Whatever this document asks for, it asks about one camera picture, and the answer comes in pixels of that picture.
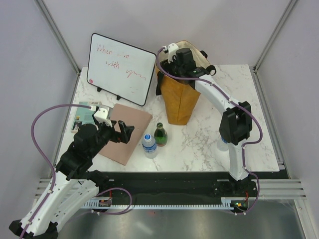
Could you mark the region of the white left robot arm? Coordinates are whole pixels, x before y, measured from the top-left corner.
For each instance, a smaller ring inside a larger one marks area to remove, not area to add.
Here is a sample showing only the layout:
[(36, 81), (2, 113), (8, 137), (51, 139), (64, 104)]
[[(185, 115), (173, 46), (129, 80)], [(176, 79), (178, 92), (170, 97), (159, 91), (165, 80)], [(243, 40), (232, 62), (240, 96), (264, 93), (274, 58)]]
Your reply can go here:
[(9, 230), (21, 239), (57, 238), (84, 203), (109, 192), (108, 177), (88, 170), (93, 158), (110, 141), (128, 143), (134, 129), (121, 120), (80, 126), (39, 201), (24, 218), (12, 221)]

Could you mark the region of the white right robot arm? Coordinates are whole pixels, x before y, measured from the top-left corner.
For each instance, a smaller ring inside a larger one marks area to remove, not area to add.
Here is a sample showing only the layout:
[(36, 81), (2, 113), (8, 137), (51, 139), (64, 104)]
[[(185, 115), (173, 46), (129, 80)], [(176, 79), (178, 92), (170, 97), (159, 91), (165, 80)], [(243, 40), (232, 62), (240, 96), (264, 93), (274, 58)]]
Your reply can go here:
[(188, 47), (180, 48), (175, 44), (162, 47), (157, 52), (157, 67), (165, 76), (186, 83), (201, 93), (221, 113), (219, 133), (228, 146), (229, 174), (234, 179), (228, 183), (228, 190), (232, 195), (240, 196), (246, 191), (243, 179), (249, 175), (245, 147), (249, 144), (254, 120), (251, 105), (226, 93), (213, 79), (216, 67), (196, 63), (195, 53)]

